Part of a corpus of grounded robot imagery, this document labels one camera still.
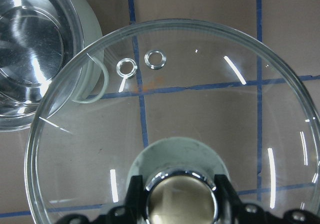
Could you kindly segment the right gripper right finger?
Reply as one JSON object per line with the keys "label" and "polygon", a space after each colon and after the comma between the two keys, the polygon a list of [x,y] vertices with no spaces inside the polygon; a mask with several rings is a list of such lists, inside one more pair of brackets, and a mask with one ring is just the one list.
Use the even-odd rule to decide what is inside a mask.
{"label": "right gripper right finger", "polygon": [[244,203],[224,174],[216,174],[215,196],[218,207],[218,221],[220,223],[246,223]]}

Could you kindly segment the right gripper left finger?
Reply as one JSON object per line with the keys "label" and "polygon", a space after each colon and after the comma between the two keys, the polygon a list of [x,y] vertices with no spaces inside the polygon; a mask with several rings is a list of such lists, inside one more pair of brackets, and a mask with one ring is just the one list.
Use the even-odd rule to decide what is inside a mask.
{"label": "right gripper left finger", "polygon": [[148,223],[147,198],[142,175],[133,175],[129,180],[125,197],[125,206],[128,207],[133,223]]}

